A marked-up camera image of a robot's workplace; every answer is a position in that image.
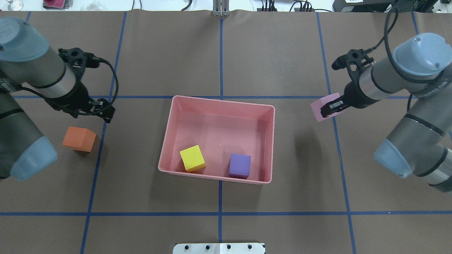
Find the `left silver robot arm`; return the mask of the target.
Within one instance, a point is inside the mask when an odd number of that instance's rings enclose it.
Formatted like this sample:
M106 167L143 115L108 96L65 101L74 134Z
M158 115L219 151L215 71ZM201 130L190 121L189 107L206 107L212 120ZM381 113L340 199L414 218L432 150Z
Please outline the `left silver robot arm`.
M24 19L3 17L0 28L0 176L2 180L14 177L24 181L56 162L58 153L12 94L27 91L73 118L93 115L110 123L119 81L107 60L80 48L55 51ZM100 64L108 65L113 74L115 91L111 100L92 99L81 81L87 68L98 68Z

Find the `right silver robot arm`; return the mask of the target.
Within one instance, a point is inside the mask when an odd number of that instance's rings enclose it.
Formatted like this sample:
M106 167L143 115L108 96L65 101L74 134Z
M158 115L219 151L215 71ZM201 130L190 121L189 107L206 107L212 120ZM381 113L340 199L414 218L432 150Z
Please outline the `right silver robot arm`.
M401 178L415 175L451 193L451 149L441 140L451 130L451 46L438 34L421 33L400 44L383 60L373 49L352 49L332 64L347 69L344 93L311 104L320 122L347 108L366 108L406 90L417 100L374 153L374 159Z

